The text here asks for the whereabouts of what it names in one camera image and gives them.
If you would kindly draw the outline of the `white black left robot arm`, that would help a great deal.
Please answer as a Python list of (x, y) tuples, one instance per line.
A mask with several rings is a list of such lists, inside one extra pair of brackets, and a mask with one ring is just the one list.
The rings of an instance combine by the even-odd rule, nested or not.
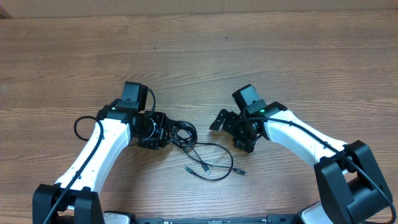
[(153, 91), (126, 82), (120, 98), (92, 119), (93, 133), (75, 162), (53, 185), (41, 184), (32, 198), (33, 223), (135, 223), (131, 213), (104, 212), (100, 193), (120, 153), (128, 146), (158, 150), (166, 145), (168, 118), (146, 110)]

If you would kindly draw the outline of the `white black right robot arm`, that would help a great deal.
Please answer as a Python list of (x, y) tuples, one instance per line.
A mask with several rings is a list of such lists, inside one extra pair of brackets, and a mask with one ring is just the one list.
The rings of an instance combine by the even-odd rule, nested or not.
[(320, 199), (291, 223), (369, 223), (385, 208), (397, 220), (392, 194), (370, 147), (348, 144), (307, 125), (286, 106), (267, 104), (252, 85), (232, 94), (240, 112), (221, 110), (210, 129), (222, 129), (235, 147), (252, 152), (261, 137), (280, 144), (313, 167)]

